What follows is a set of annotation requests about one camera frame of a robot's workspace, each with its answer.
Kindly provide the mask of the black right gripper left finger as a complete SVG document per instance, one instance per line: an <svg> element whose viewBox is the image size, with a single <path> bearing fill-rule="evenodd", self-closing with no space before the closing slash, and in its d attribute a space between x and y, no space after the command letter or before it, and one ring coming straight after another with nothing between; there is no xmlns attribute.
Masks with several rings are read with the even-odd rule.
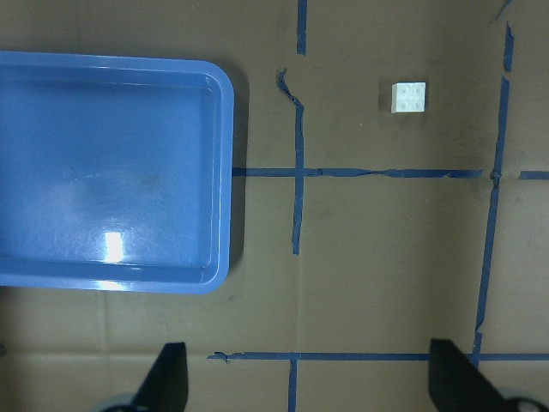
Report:
<svg viewBox="0 0 549 412"><path fill-rule="evenodd" d="M184 342L166 343L130 401L130 411L184 412L189 398Z"/></svg>

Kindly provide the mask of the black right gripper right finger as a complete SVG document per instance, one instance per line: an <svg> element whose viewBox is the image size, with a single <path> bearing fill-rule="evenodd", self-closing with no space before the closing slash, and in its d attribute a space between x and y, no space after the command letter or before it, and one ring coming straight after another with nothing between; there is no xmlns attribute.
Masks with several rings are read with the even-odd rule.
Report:
<svg viewBox="0 0 549 412"><path fill-rule="evenodd" d="M516 411L451 340L430 342L429 395L437 411Z"/></svg>

